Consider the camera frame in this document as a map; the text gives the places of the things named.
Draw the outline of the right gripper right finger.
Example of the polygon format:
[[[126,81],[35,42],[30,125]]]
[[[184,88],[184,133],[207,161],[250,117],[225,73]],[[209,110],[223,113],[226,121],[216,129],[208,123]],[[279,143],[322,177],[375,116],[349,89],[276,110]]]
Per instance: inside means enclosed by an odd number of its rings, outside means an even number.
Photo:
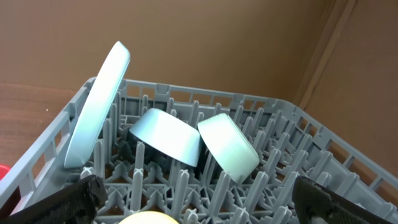
[[[300,224],[388,224],[395,208],[387,203],[372,213],[304,176],[295,179],[292,201]]]

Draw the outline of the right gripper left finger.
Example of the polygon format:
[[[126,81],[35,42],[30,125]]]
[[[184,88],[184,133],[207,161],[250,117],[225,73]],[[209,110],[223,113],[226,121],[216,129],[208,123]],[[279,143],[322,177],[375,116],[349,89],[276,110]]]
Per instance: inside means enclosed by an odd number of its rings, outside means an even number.
[[[91,224],[108,195],[103,179],[89,175],[1,220],[1,224]]]

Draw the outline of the green bowl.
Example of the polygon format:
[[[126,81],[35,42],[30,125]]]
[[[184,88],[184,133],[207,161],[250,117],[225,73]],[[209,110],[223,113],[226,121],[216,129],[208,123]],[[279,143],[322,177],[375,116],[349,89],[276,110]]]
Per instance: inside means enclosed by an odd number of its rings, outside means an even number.
[[[242,184],[259,164],[257,152],[228,114],[200,121],[198,131],[215,161],[235,183]]]

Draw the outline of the light blue bowl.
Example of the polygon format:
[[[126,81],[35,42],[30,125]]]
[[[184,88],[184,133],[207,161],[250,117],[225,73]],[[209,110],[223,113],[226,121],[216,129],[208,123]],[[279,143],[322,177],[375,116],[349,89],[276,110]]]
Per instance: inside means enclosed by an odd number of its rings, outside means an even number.
[[[200,133],[162,110],[151,108],[129,132],[163,154],[196,167],[201,152]]]

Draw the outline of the light blue dinner plate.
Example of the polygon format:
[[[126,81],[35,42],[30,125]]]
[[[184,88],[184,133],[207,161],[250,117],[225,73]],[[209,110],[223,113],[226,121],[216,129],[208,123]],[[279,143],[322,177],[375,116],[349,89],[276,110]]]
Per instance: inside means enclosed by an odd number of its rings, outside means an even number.
[[[66,152],[64,168],[80,167],[90,159],[130,60],[128,49],[117,41],[95,77],[83,105]]]

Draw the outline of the yellow cup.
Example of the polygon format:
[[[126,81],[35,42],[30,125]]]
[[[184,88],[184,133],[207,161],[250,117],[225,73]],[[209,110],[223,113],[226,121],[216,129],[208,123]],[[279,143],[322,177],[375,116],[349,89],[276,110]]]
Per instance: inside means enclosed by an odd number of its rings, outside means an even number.
[[[119,224],[178,224],[178,221],[164,213],[144,211],[124,218]]]

